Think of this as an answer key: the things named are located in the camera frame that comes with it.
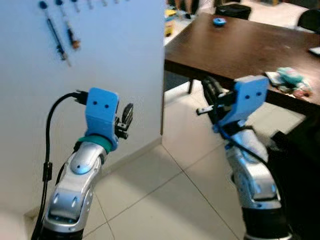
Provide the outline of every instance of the black chair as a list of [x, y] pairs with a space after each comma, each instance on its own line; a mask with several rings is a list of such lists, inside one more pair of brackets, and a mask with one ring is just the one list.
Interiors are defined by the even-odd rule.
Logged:
[[311, 9], [302, 13], [297, 26], [320, 34], [320, 10]]

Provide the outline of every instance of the cable connector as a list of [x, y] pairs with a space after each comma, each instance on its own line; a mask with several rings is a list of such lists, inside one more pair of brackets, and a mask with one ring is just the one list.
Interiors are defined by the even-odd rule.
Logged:
[[52, 162], [45, 162], [43, 164], [42, 181], [49, 182], [52, 179]]
[[88, 100], [88, 92], [87, 91], [81, 91], [81, 90], [76, 90], [74, 97], [76, 98], [76, 102], [82, 104], [82, 105], [87, 105], [87, 100]]

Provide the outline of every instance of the white wall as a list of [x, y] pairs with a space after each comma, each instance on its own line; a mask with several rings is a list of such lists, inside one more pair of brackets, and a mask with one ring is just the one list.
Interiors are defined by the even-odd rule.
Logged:
[[[45, 158], [45, 121], [54, 101], [75, 89], [117, 92], [119, 109], [134, 103], [129, 139], [109, 156], [112, 164], [160, 137], [164, 64], [164, 1], [65, 0], [81, 50], [69, 46], [61, 13], [49, 13], [72, 67], [60, 61], [36, 0], [1, 1], [0, 7], [0, 207], [26, 213], [39, 205]], [[62, 103], [53, 117], [53, 178], [86, 130], [83, 105]], [[50, 182], [49, 193], [54, 181]]]

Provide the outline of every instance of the screwdriver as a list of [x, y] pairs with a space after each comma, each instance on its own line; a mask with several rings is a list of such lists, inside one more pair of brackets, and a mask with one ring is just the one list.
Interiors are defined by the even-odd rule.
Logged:
[[88, 2], [89, 5], [89, 9], [94, 9], [94, 6], [92, 5], [91, 0], [86, 0]]
[[73, 33], [73, 30], [72, 30], [72, 27], [71, 27], [71, 24], [67, 18], [67, 15], [66, 15], [66, 12], [64, 11], [64, 8], [63, 8], [63, 4], [64, 2], [62, 0], [55, 0], [55, 4], [57, 6], [59, 6], [60, 10], [61, 10], [61, 13], [62, 13], [62, 18], [66, 24], [66, 28], [67, 28], [67, 33], [68, 33], [68, 38], [69, 38], [69, 41], [70, 41], [70, 44], [72, 46], [72, 48], [74, 50], [77, 50], [80, 48], [80, 40], [78, 39], [75, 39], [74, 37], [74, 33]]
[[59, 38], [59, 36], [58, 36], [58, 34], [57, 34], [56, 30], [55, 30], [54, 24], [53, 24], [52, 20], [49, 17], [48, 10], [47, 10], [48, 5], [46, 4], [45, 1], [40, 1], [39, 2], [39, 7], [44, 11], [44, 14], [46, 16], [46, 22], [47, 22], [47, 24], [49, 26], [49, 29], [52, 32], [52, 35], [53, 35], [54, 40], [56, 42], [56, 49], [57, 49], [58, 53], [60, 53], [60, 55], [61, 55], [61, 60], [62, 61], [66, 61], [68, 66], [71, 67], [71, 63], [70, 63], [70, 61], [68, 59], [68, 55], [67, 55], [66, 51], [64, 50], [64, 48], [63, 48], [63, 46], [61, 44], [60, 38]]
[[79, 12], [80, 12], [80, 9], [79, 9], [79, 7], [78, 7], [77, 1], [78, 1], [78, 0], [71, 0], [71, 2], [73, 2], [73, 4], [74, 4], [75, 11], [76, 11], [77, 13], [79, 13]]

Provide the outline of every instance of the wooden table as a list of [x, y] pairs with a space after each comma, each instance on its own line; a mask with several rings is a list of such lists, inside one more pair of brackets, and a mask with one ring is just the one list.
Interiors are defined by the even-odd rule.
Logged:
[[230, 89], [234, 79], [292, 67], [313, 95], [300, 100], [270, 86], [266, 101], [305, 115], [320, 110], [320, 57], [308, 52], [320, 45], [319, 35], [232, 17], [215, 27], [214, 17], [200, 14], [165, 47], [165, 70], [198, 80], [211, 75]]

